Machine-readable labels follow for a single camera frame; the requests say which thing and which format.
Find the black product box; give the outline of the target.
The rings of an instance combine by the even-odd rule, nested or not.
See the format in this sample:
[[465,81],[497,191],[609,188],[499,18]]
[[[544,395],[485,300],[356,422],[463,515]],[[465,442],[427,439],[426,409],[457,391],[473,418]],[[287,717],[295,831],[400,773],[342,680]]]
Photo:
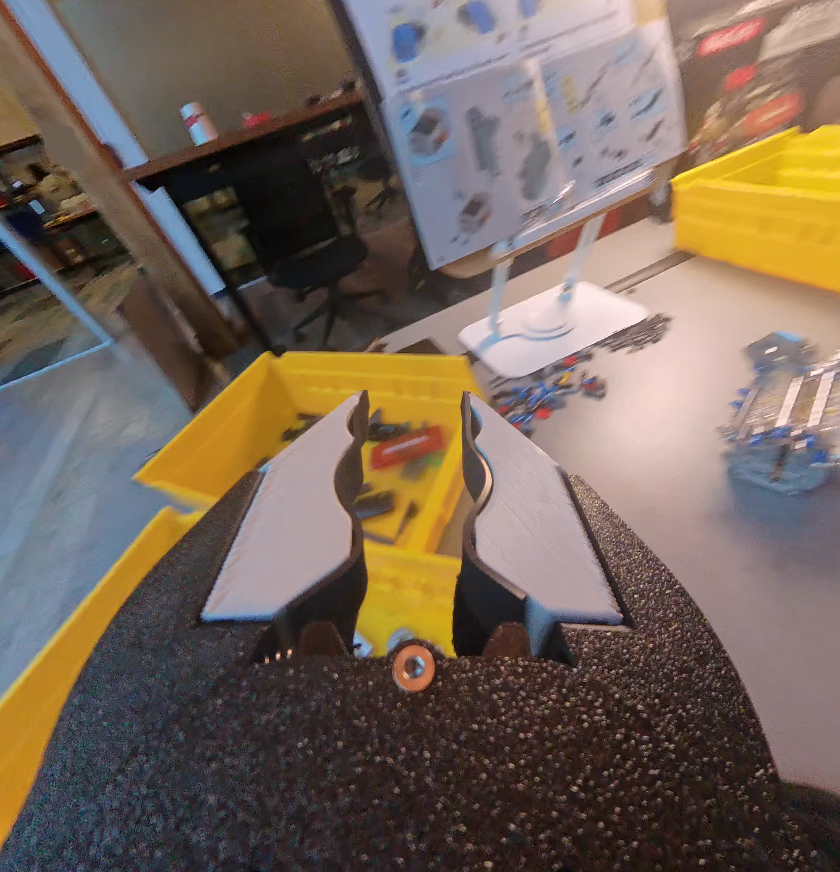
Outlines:
[[840,125],[840,1],[668,2],[690,168]]

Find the black and red brick parts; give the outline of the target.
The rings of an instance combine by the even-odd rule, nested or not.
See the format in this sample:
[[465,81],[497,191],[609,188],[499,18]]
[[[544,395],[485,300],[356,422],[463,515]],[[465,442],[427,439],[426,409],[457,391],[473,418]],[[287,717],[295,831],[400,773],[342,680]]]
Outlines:
[[382,546],[405,547],[408,534],[419,519],[430,493],[430,479],[439,471],[445,458],[444,449],[425,456],[373,470],[372,454],[385,442],[400,439],[410,432],[432,428],[423,422],[395,422],[386,419],[382,408],[372,412],[370,436],[363,448],[364,481],[353,507],[367,540]]

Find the pile of black pins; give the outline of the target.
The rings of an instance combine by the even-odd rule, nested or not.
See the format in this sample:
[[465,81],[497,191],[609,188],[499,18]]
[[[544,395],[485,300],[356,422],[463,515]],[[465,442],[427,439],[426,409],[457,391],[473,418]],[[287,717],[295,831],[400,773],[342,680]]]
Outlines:
[[598,347],[610,353],[639,352],[665,338],[673,320],[669,315],[657,313],[611,334],[610,337],[601,340]]

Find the black swivel chair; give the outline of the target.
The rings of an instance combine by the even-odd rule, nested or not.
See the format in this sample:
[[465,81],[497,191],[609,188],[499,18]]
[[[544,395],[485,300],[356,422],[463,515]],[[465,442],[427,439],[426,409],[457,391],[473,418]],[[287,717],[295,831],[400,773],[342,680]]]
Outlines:
[[295,292],[305,302],[315,292],[325,296],[316,309],[291,326],[302,342],[313,322],[324,322],[320,350],[332,336],[337,320],[349,311],[391,318],[370,309],[365,300],[385,297],[372,287],[346,291],[344,279],[365,265],[370,251],[360,238],[349,204],[341,192],[333,197],[321,175],[295,147],[253,152],[237,168],[232,184],[247,218],[247,238],[263,272],[273,286]]

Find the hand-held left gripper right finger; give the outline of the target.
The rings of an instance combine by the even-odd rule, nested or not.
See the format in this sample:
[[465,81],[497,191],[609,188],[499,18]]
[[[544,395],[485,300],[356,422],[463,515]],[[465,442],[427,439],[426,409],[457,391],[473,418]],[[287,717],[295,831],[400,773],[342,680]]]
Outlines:
[[475,393],[461,405],[471,499],[455,589],[455,652],[514,632],[519,655],[570,655],[564,626],[628,631],[600,542],[561,466]]

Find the grey brick engine model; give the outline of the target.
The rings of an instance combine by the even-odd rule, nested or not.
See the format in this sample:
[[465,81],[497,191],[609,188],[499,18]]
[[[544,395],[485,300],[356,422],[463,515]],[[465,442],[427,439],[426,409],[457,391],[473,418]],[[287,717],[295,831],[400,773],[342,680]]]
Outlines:
[[733,481],[808,494],[840,470],[840,349],[823,356],[806,339],[773,332],[745,349],[750,384],[720,429]]

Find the pile of colourful brick parts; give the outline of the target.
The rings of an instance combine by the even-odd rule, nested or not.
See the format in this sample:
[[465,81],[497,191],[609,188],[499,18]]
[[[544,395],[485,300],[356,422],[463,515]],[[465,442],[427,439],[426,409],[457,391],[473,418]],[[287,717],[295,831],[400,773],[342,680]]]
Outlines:
[[593,358],[593,351],[586,349],[525,377],[496,377],[491,382],[489,404],[511,427],[531,439],[537,425],[564,409],[568,398],[606,398],[606,379],[588,368]]

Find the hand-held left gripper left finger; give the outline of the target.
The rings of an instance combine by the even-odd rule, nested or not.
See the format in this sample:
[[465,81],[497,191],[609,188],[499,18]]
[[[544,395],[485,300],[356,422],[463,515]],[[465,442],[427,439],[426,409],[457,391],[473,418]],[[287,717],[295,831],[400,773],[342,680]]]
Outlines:
[[256,474],[199,618],[356,626],[368,589],[360,519],[370,398],[355,392]]

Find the instruction booklet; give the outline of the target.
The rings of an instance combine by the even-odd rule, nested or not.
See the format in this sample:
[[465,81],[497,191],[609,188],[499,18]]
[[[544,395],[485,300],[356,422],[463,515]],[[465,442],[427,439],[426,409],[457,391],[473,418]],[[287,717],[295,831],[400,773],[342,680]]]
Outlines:
[[668,2],[333,2],[426,262],[531,244],[687,145]]

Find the white booklet stand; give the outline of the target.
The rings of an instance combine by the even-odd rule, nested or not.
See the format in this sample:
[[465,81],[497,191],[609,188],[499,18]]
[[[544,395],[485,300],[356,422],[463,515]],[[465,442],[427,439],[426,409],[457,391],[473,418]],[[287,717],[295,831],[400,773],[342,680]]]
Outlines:
[[[655,176],[653,168],[634,173],[575,206],[568,203],[575,186],[570,181],[553,199],[532,210],[518,234],[492,247],[487,314],[458,333],[462,348],[493,375],[521,378],[643,321],[646,307],[583,280],[582,274],[606,214],[644,193]],[[505,308],[505,285],[516,256],[545,242],[555,231],[576,226],[580,227],[578,243],[563,279]]]

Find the yellow plastic bin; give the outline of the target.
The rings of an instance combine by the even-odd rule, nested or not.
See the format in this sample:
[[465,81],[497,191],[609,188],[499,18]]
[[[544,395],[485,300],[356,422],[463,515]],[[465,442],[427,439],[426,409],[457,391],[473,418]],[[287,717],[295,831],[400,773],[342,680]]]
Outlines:
[[438,425],[445,458],[405,547],[367,540],[369,587],[358,632],[382,656],[410,630],[454,657],[453,598],[461,545],[438,547],[464,491],[460,405],[465,391],[484,397],[464,356],[346,352],[266,353],[253,362],[136,474],[144,486],[207,511],[240,477],[288,447],[312,417],[365,390],[386,419]]
[[111,619],[203,512],[160,510],[0,699],[0,845],[27,800],[69,692]]

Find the yellow plastic crate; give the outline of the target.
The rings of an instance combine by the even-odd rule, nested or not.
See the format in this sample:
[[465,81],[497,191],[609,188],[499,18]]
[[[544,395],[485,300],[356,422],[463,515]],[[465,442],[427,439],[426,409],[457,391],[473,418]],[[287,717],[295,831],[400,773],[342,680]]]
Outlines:
[[672,187],[678,249],[840,294],[840,125],[790,128]]

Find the dark wooden table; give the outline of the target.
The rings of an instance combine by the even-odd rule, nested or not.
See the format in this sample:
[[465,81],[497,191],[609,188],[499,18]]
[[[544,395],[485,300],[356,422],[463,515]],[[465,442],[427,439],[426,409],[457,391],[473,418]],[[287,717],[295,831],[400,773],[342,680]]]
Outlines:
[[238,284],[198,229],[187,210],[187,204],[229,188],[235,181],[244,180],[249,175],[261,173],[262,169],[251,168],[251,159],[275,150],[297,147],[305,135],[337,121],[367,118],[365,97],[362,88],[357,86],[349,92],[275,116],[251,128],[229,132],[206,144],[186,147],[122,171],[126,181],[148,192],[162,190],[169,196],[220,279],[227,298],[265,352],[279,356],[284,350],[271,342],[269,334],[242,296]]

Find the white drinks bottle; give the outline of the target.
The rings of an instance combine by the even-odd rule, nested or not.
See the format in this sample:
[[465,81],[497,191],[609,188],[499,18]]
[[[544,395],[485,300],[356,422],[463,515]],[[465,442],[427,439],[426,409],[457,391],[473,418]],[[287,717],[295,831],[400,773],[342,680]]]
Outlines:
[[218,140],[218,130],[201,103],[187,102],[180,107],[179,112],[195,147],[203,147]]

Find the red printed brick panel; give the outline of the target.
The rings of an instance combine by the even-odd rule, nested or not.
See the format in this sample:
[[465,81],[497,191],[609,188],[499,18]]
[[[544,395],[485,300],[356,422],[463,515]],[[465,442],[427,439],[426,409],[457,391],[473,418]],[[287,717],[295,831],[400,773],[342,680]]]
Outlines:
[[369,456],[373,471],[423,459],[445,448],[445,431],[439,425],[408,431],[392,439],[375,443]]

